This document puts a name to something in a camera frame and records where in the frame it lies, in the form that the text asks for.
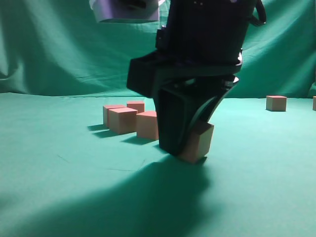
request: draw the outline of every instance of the green table surface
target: green table surface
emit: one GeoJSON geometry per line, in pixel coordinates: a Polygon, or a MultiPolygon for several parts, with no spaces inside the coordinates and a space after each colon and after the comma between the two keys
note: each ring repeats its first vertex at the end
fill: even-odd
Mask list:
{"type": "Polygon", "coordinates": [[[147,98],[0,94],[0,237],[315,237],[316,111],[225,99],[189,165],[102,106],[147,98]]]}

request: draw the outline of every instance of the wooden block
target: wooden block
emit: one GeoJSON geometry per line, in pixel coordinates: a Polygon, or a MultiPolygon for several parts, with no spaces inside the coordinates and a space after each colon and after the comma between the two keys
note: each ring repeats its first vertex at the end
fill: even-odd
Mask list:
{"type": "Polygon", "coordinates": [[[103,106],[103,124],[110,127],[109,110],[117,108],[125,108],[125,105],[105,105],[103,106]]]}
{"type": "Polygon", "coordinates": [[[266,109],[269,111],[286,111],[286,100],[285,96],[268,95],[266,102],[266,109]]]}
{"type": "Polygon", "coordinates": [[[117,134],[136,131],[137,110],[131,108],[109,109],[110,130],[117,134]]]}
{"type": "Polygon", "coordinates": [[[156,111],[146,111],[136,116],[137,137],[158,140],[158,123],[156,111]]]}
{"type": "Polygon", "coordinates": [[[144,101],[128,101],[127,107],[137,110],[137,113],[142,113],[145,111],[144,101]]]}
{"type": "Polygon", "coordinates": [[[197,121],[184,150],[178,157],[189,163],[198,162],[209,152],[213,130],[214,125],[197,121]]]}

